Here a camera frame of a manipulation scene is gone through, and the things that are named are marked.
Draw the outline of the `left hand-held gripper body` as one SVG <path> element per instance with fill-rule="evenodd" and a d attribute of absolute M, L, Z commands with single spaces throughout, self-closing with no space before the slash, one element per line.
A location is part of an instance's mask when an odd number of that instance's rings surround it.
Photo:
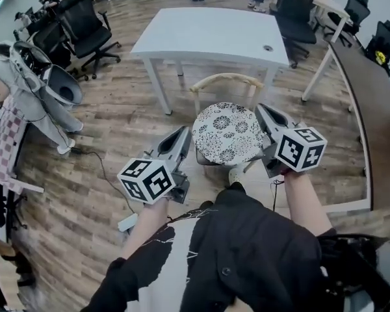
<path fill-rule="evenodd" d="M 183 203 L 190 183 L 180 166 L 191 140 L 190 129 L 182 126 L 158 136 L 148 149 L 130 159 L 117 175 L 127 196 L 145 204 L 154 204 L 165 196 Z"/>

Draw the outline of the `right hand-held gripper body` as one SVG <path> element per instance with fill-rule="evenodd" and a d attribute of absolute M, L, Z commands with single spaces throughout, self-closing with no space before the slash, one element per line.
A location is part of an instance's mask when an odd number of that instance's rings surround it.
<path fill-rule="evenodd" d="M 255 115 L 264 132 L 261 161 L 269 178 L 286 170 L 305 172 L 320 164 L 327 140 L 315 128 L 264 103 L 256 106 Z"/>

